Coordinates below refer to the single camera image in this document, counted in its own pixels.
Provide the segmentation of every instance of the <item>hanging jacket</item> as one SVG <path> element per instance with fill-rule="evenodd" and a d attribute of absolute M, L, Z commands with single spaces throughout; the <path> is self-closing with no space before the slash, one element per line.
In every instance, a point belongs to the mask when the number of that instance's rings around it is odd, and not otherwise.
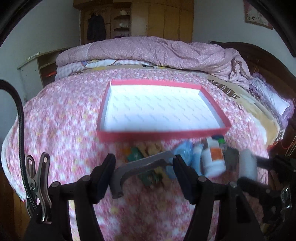
<path fill-rule="evenodd" d="M 87 40 L 89 41 L 101 41 L 106 39 L 105 22 L 102 15 L 92 14 L 88 19 L 89 25 L 87 28 Z"/>

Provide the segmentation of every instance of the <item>bed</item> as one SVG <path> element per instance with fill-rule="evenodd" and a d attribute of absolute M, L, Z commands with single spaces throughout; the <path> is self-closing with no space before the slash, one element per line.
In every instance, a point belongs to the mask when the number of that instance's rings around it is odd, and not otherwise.
<path fill-rule="evenodd" d="M 295 102 L 296 98 L 296 77 L 287 69 L 287 67 L 275 56 L 266 50 L 249 43 L 243 42 L 215 42 L 223 48 L 234 48 L 239 51 L 240 55 L 246 61 L 250 73 L 260 73 L 266 79 L 281 97 L 290 98 Z M 294 142 L 296 135 L 296 115 L 294 112 L 289 119 L 285 133 L 281 142 L 278 142 L 269 149 L 269 154 L 274 156 L 276 154 L 287 154 L 287 147 Z M 291 154 L 292 158 L 296 157 L 296 153 Z"/>
<path fill-rule="evenodd" d="M 67 50 L 57 58 L 57 66 L 56 81 L 24 107 L 25 153 L 35 160 L 44 151 L 50 154 L 49 183 L 77 181 L 101 164 L 108 153 L 115 154 L 118 167 L 125 163 L 124 150 L 139 145 L 104 143 L 98 139 L 98 112 L 112 80 L 169 80 L 201 85 L 231 122 L 225 140 L 239 150 L 249 148 L 256 155 L 268 157 L 267 146 L 283 138 L 283 124 L 250 90 L 254 77 L 239 52 L 231 48 L 157 37 L 127 37 Z M 1 156 L 5 175 L 24 200 L 17 127 L 16 120 L 3 142 Z M 160 143 L 163 149 L 170 150 L 181 141 Z M 236 181 L 237 172 L 227 171 L 211 180 Z M 258 181 L 267 183 L 268 172 L 258 169 Z M 105 240 L 183 239 L 194 206 L 184 199 L 176 180 L 168 188 L 151 191 L 132 177 L 123 188 L 123 198 L 112 199 L 108 189 L 105 198 L 94 206 Z M 258 201 L 247 198 L 260 221 L 262 210 Z M 215 202 L 209 240 L 215 238 L 218 209 Z M 79 240 L 72 202 L 70 223 L 73 239 Z"/>

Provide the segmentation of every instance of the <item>wall picture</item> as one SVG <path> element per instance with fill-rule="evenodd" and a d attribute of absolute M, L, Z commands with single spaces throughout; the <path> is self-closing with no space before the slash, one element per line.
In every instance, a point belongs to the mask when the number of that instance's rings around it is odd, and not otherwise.
<path fill-rule="evenodd" d="M 244 16 L 246 23 L 260 25 L 273 30 L 272 25 L 250 3 L 244 0 Z"/>

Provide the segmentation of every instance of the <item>wooden wardrobe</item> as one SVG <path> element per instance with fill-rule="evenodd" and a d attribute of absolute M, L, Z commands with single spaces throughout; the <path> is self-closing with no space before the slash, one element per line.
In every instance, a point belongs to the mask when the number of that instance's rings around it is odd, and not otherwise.
<path fill-rule="evenodd" d="M 104 18 L 107 39 L 118 36 L 157 36 L 191 42 L 194 0 L 74 0 L 81 10 L 81 44 L 92 14 Z"/>

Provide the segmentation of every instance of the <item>bolt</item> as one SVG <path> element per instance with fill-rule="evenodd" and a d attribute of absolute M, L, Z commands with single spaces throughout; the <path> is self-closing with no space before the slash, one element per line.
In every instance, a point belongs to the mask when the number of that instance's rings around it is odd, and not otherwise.
<path fill-rule="evenodd" d="M 198 177 L 198 180 L 199 180 L 200 182 L 204 183 L 204 182 L 207 180 L 207 178 L 206 178 L 205 176 L 199 176 L 199 177 Z"/>
<path fill-rule="evenodd" d="M 52 187 L 53 187 L 53 188 L 56 188 L 58 185 L 59 185 L 59 182 L 53 182 L 53 183 L 52 183 Z"/>
<path fill-rule="evenodd" d="M 236 182 L 230 182 L 229 185 L 233 188 L 236 188 L 237 187 L 237 183 Z"/>
<path fill-rule="evenodd" d="M 36 186 L 36 183 L 35 183 L 35 181 L 33 180 L 33 183 L 30 184 L 30 189 L 31 189 L 32 191 L 34 191 L 34 190 L 35 190 L 35 186 Z"/>
<path fill-rule="evenodd" d="M 84 177 L 82 178 L 82 180 L 83 180 L 84 182 L 87 182 L 87 181 L 89 181 L 90 179 L 91 179 L 91 177 L 88 176 L 88 175 L 86 175 L 86 176 L 84 176 Z"/>

